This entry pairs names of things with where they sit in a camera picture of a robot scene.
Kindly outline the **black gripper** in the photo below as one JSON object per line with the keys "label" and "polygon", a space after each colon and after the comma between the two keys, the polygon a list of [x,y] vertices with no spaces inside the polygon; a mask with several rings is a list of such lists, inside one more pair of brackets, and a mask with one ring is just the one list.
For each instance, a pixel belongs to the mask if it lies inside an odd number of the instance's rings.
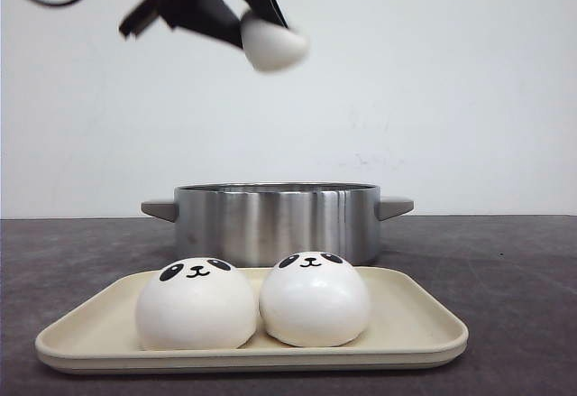
{"label": "black gripper", "polygon": [[[244,0],[262,20],[289,28],[277,0]],[[171,28],[184,28],[242,49],[240,20],[224,0],[141,0],[124,17],[119,32],[139,36],[157,18]]]}

